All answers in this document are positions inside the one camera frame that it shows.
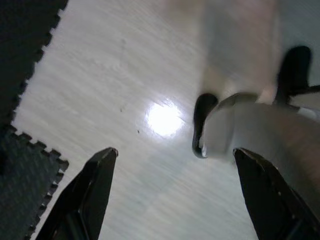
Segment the grey robot right leg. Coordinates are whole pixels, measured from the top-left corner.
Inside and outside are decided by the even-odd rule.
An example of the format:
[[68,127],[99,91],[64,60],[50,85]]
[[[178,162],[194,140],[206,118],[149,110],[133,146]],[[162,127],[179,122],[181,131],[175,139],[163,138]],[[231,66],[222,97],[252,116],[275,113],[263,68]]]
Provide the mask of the grey robot right leg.
[[262,102],[320,89],[320,0],[205,0],[202,91]]

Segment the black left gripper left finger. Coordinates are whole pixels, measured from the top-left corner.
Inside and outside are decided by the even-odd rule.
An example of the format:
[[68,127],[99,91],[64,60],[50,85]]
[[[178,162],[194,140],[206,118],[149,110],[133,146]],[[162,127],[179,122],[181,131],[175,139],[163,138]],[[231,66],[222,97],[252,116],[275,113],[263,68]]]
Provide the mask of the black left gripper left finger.
[[35,240],[98,240],[118,150],[95,153],[61,192]]

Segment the black foam puzzle mat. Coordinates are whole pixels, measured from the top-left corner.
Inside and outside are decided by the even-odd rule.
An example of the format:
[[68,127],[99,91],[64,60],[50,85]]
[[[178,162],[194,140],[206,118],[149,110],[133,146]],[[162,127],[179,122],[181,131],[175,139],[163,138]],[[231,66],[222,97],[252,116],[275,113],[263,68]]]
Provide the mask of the black foam puzzle mat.
[[69,163],[12,121],[69,0],[0,0],[0,240],[30,240]]

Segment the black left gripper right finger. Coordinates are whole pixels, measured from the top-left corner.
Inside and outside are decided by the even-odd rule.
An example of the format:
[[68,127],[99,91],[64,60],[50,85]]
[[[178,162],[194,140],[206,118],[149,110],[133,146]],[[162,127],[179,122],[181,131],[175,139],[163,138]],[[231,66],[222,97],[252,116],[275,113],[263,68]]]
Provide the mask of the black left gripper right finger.
[[258,240],[320,240],[320,221],[270,161],[245,148],[233,156]]

